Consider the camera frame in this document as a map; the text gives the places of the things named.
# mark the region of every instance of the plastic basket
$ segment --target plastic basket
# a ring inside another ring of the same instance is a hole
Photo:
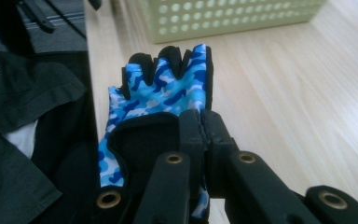
[[[309,21],[325,0],[138,0],[154,43]]]

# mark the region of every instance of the wooden table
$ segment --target wooden table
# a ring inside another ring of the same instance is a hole
[[[108,86],[136,52],[157,56],[174,45],[213,50],[213,110],[241,150],[261,156],[292,190],[328,185],[358,200],[358,1],[329,0],[306,23],[152,44],[137,1],[85,0],[99,136]],[[210,221],[228,223],[223,200]]]

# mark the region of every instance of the white fabric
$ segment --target white fabric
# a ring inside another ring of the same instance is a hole
[[[4,133],[2,136],[16,146],[28,159],[31,159],[34,154],[34,133],[36,126],[37,121],[26,124],[11,133]]]

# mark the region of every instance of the perforated basket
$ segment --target perforated basket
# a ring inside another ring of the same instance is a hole
[[[309,21],[325,0],[138,0],[154,43]]]

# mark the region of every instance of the brass grommet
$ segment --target brass grommet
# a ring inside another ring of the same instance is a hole
[[[255,162],[255,157],[247,154],[247,153],[241,153],[238,156],[238,159],[240,159],[241,162],[245,162],[245,163],[254,163]]]
[[[335,209],[343,210],[348,207],[348,204],[345,202],[345,200],[343,200],[338,195],[330,193],[326,190],[323,190],[319,193],[319,199],[326,205]]]
[[[118,205],[121,201],[121,194],[115,190],[110,190],[100,194],[97,199],[97,205],[100,208],[111,208]]]
[[[182,162],[183,158],[179,155],[169,155],[167,158],[165,158],[165,161],[171,164],[176,164]]]

